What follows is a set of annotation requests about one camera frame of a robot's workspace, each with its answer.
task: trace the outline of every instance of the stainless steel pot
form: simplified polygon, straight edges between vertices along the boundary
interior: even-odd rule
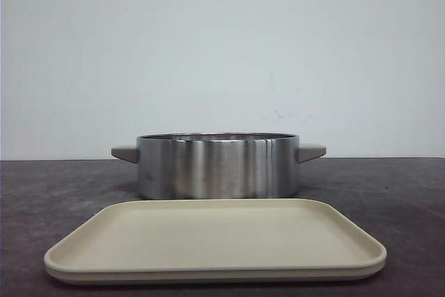
[[[283,198],[298,190],[298,168],[326,153],[297,135],[166,134],[115,147],[116,158],[138,164],[139,193],[154,200]]]

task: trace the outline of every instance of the beige handle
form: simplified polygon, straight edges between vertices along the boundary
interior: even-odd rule
[[[130,163],[138,163],[139,151],[137,147],[113,147],[111,155]]]
[[[304,163],[326,154],[326,146],[319,144],[300,143],[298,148],[298,163]]]

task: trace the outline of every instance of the countertop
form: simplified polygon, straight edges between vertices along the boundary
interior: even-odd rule
[[[299,198],[329,203],[387,248],[385,268],[352,282],[80,287],[45,272],[47,249],[100,209],[138,200],[118,160],[1,162],[2,296],[445,296],[445,159],[317,159]]]

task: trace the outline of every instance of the wall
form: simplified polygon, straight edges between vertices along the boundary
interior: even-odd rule
[[[1,158],[281,131],[445,156],[445,0],[2,0]]]

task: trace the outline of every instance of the beige tray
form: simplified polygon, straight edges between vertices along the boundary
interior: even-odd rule
[[[47,272],[72,284],[356,280],[385,247],[322,202],[136,201],[111,205],[53,246]]]

